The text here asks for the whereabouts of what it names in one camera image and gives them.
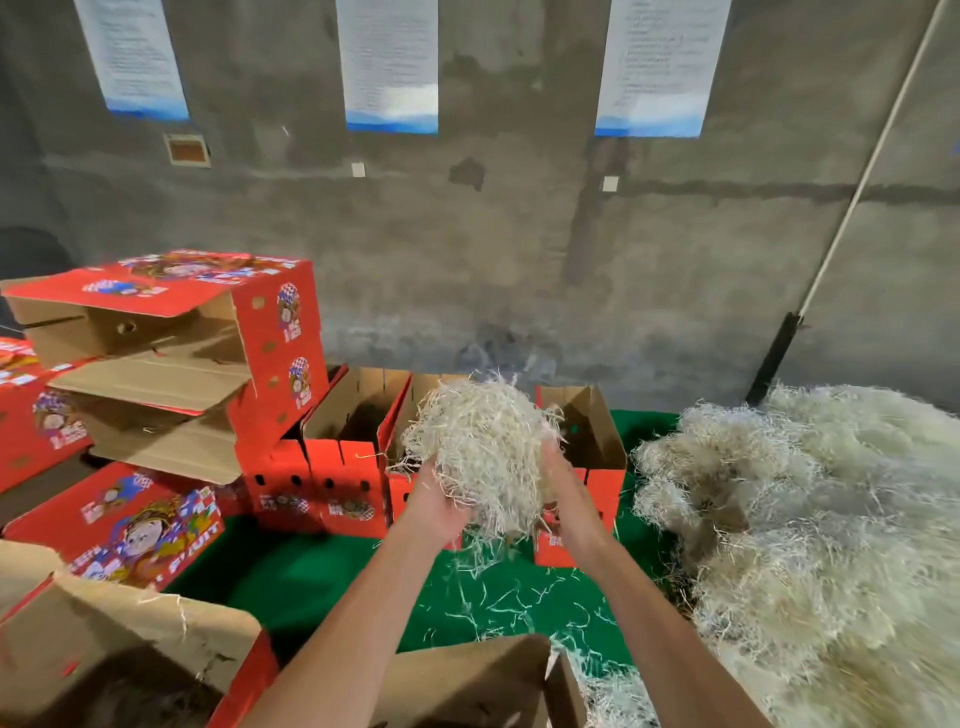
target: person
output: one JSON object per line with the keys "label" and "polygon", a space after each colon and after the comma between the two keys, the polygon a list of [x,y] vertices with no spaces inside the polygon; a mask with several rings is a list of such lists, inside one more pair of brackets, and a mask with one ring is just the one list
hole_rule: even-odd
{"label": "person", "polygon": [[[604,528],[555,443],[544,443],[542,464],[557,497],[564,545],[607,597],[662,728],[770,728],[693,625]],[[368,728],[420,588],[469,519],[425,464],[406,511],[370,563],[241,728]]]}

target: poster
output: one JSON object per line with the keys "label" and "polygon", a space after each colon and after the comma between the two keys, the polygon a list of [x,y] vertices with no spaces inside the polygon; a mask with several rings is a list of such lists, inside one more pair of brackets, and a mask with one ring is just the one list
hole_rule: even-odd
{"label": "poster", "polygon": [[186,99],[162,0],[74,0],[107,108],[186,121]]}
{"label": "poster", "polygon": [[347,128],[437,133],[438,0],[337,0]]}
{"label": "poster", "polygon": [[612,0],[597,136],[699,136],[731,0]]}

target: person's left hand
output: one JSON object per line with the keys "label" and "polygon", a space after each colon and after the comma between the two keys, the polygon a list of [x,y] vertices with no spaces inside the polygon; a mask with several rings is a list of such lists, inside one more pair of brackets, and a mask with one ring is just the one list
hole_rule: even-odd
{"label": "person's left hand", "polygon": [[416,531],[439,551],[457,540],[472,515],[469,508],[458,506],[444,495],[430,459],[420,466],[417,483],[400,520],[412,522]]}

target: white pipe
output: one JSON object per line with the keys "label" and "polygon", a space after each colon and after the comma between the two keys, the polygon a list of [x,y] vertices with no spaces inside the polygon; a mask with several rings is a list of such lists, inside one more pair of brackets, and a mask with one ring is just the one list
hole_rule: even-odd
{"label": "white pipe", "polygon": [[894,99],[894,104],[892,107],[890,107],[890,113],[887,114],[887,123],[883,125],[883,131],[880,132],[880,136],[876,138],[876,144],[874,145],[873,153],[870,154],[870,159],[867,160],[867,166],[863,168],[863,174],[860,175],[860,182],[857,184],[856,190],[853,192],[853,197],[850,199],[850,204],[847,205],[847,211],[844,212],[843,218],[840,220],[840,225],[837,227],[836,233],[833,234],[833,238],[830,240],[830,244],[827,247],[827,252],[824,253],[823,260],[820,261],[820,267],[817,269],[817,274],[813,277],[810,287],[806,289],[804,300],[800,304],[800,309],[797,311],[801,318],[806,315],[806,311],[810,308],[810,302],[813,300],[813,294],[815,294],[817,292],[817,288],[820,287],[820,282],[823,280],[824,274],[827,272],[827,267],[833,260],[833,254],[836,253],[837,246],[840,243],[840,238],[842,238],[843,233],[847,231],[847,225],[850,223],[851,218],[853,217],[853,210],[860,202],[860,197],[863,195],[863,190],[867,187],[867,182],[870,180],[870,175],[874,171],[876,161],[880,156],[880,152],[883,150],[883,145],[887,141],[887,136],[890,134],[890,130],[893,129],[894,121],[897,119],[897,113],[900,111],[900,106],[903,104],[903,99],[906,97],[907,89],[913,82],[913,77],[917,73],[917,68],[920,67],[920,61],[924,57],[926,46],[930,44],[930,39],[933,37],[933,32],[937,28],[937,23],[940,22],[940,17],[943,15],[943,10],[947,6],[947,2],[948,0],[938,0],[936,7],[933,9],[933,13],[930,15],[930,21],[926,24],[924,36],[920,39],[920,45],[917,46],[917,52],[913,55],[913,61],[910,63],[910,67],[907,69],[906,76],[903,77],[903,83],[900,84],[900,91],[897,93],[897,98]]}

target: green table surface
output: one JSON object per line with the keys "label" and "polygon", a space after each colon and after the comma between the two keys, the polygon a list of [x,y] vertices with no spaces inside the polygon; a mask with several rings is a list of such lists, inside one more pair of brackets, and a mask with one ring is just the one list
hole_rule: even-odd
{"label": "green table surface", "polygon": [[[628,452],[642,440],[671,432],[677,422],[673,414],[628,410],[614,410],[613,419]],[[616,535],[665,588],[662,579],[675,542],[631,513],[635,490],[636,480],[628,473]],[[166,591],[250,612],[270,633],[285,664],[364,568],[377,544],[372,539],[270,532],[260,530],[251,517],[231,518],[226,532]],[[476,574],[472,552],[444,551],[423,586],[400,651],[540,632],[589,656],[588,669],[595,674],[630,663],[606,599],[584,574],[536,566],[530,541],[501,548],[500,557]]]}

